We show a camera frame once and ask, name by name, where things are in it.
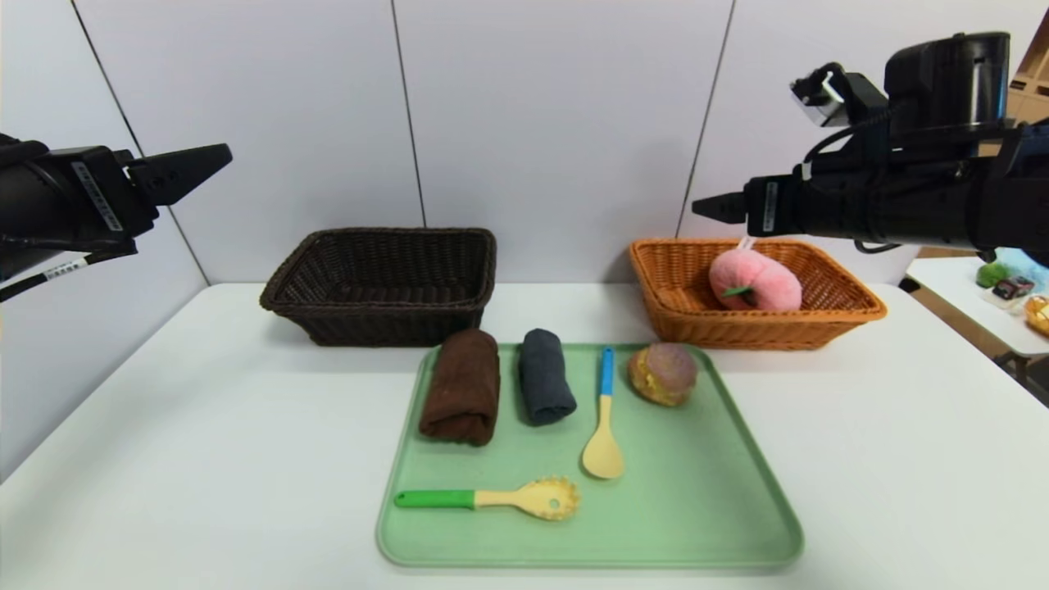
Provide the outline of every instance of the dark gray towel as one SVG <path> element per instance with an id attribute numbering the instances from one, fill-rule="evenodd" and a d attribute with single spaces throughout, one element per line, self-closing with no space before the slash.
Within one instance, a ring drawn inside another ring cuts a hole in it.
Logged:
<path id="1" fill-rule="evenodd" d="M 524 410 L 533 424 L 553 424 L 576 410 L 576 398 L 564 380 L 564 353 L 556 334 L 539 329 L 526 334 L 517 368 Z"/>

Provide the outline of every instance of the label sticker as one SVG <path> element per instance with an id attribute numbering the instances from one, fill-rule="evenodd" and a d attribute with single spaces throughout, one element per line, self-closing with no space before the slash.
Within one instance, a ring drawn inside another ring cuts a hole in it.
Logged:
<path id="1" fill-rule="evenodd" d="M 73 271 L 79 271 L 87 266 L 87 259 L 81 258 L 79 260 L 73 260 L 71 262 L 66 262 L 64 265 L 59 265 L 49 271 L 44 271 L 44 278 L 47 280 L 53 280 L 60 276 L 65 276 Z"/>
<path id="2" fill-rule="evenodd" d="M 124 231 L 124 226 L 121 225 L 121 220 L 116 218 L 116 214 L 113 213 L 112 208 L 109 207 L 109 202 L 106 201 L 105 195 L 102 194 L 102 190 L 99 189 L 99 185 L 95 184 L 94 177 L 91 176 L 90 170 L 87 169 L 87 165 L 83 162 L 71 162 L 72 171 L 77 173 L 77 177 L 80 178 L 80 184 L 84 185 L 84 190 L 87 191 L 87 196 L 91 197 L 91 203 L 94 204 L 94 208 L 99 210 L 99 214 L 106 222 L 106 226 L 109 231 L 122 232 Z"/>
<path id="3" fill-rule="evenodd" d="M 762 219 L 762 230 L 771 232 L 776 228 L 776 198 L 779 196 L 779 183 L 765 185 L 765 217 Z"/>

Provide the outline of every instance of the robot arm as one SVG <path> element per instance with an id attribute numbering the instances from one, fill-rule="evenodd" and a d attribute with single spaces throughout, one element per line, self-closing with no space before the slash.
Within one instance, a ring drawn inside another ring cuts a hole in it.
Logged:
<path id="1" fill-rule="evenodd" d="M 791 84 L 794 98 L 816 124 L 848 127 L 791 174 L 751 178 L 742 192 L 693 202 L 692 212 L 746 223 L 753 236 L 844 237 L 865 252 L 1049 252 L 1049 126 L 1005 119 L 1008 50 L 1004 33 L 908 47 L 885 65 L 887 98 L 836 63 L 816 69 Z M 999 154 L 978 156 L 988 140 L 1002 142 Z"/>
<path id="2" fill-rule="evenodd" d="M 62 251 L 85 252 L 0 289 L 4 301 L 80 268 L 135 254 L 157 208 L 233 160 L 226 144 L 133 159 L 105 147 L 48 150 L 0 134 L 0 283 Z"/>

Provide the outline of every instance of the pink plush peach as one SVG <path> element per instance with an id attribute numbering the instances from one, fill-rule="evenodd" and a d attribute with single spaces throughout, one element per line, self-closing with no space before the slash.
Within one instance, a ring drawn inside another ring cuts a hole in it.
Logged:
<path id="1" fill-rule="evenodd" d="M 801 283 L 794 273 L 750 249 L 729 250 L 714 258 L 710 287 L 730 310 L 789 312 L 801 308 Z"/>

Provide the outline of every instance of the white table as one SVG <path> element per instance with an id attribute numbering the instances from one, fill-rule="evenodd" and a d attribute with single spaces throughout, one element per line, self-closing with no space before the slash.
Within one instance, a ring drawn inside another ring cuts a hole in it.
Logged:
<path id="1" fill-rule="evenodd" d="M 0 587 L 1049 588 L 1049 412 L 896 288 L 821 351 L 712 353 L 807 536 L 748 575 L 391 565 L 374 526 L 424 351 L 317 347 L 259 291 L 197 296 L 0 486 Z M 486 330 L 539 325 L 651 338 L 631 286 L 496 288 Z"/>
<path id="2" fill-rule="evenodd" d="M 976 256 L 918 258 L 907 268 L 907 276 L 1001 340 L 1011 354 L 1000 363 L 1012 361 L 1016 380 L 1026 385 L 1027 363 L 1049 355 L 1049 338 L 1028 328 L 1023 314 L 1011 315 L 983 298 L 984 290 L 976 283 L 977 270 L 983 264 Z"/>

